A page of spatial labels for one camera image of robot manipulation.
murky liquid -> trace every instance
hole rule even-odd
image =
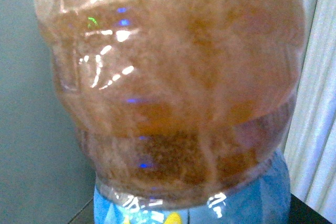
[[[302,0],[35,1],[58,97],[105,185],[206,198],[259,175],[295,105]]]

clear plastic container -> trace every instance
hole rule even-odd
[[[295,106],[303,0],[35,4],[105,197],[187,208],[270,167]]]

yellow object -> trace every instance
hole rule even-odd
[[[130,218],[128,218],[128,216],[126,216],[123,224],[131,224]]]
[[[182,224],[181,216],[177,212],[171,213],[164,224]]]

